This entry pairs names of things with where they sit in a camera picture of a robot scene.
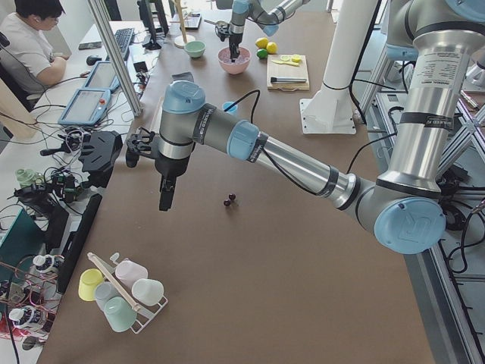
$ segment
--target green bowl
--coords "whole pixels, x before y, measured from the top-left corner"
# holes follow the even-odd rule
[[[183,48],[191,58],[198,58],[204,54],[205,44],[200,40],[193,40],[192,42],[186,43]]]

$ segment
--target computer mouse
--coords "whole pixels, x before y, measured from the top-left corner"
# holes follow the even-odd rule
[[[101,61],[102,58],[98,55],[90,55],[86,58],[86,63],[88,66],[93,66],[97,61]]]

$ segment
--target yellow cup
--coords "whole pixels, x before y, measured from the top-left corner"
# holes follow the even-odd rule
[[[103,274],[96,268],[85,270],[79,279],[79,290],[77,291],[80,299],[94,301],[94,291],[96,287],[104,281]]]

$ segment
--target cutting board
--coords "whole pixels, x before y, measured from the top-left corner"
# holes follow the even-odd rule
[[[299,66],[290,66],[288,64],[276,64],[272,59],[280,60],[281,55],[268,56],[268,69],[266,73],[266,85],[268,89],[281,89],[283,91],[293,91],[298,89],[310,89],[310,81],[308,80],[308,68],[306,64],[306,57],[302,55],[302,60]],[[306,78],[304,83],[271,83],[272,77],[303,77]]]

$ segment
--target phone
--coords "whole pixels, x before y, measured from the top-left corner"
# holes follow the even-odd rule
[[[101,42],[91,42],[91,43],[80,43],[79,47],[77,47],[80,51],[83,51],[85,49],[95,49],[95,48],[101,48],[102,43]]]

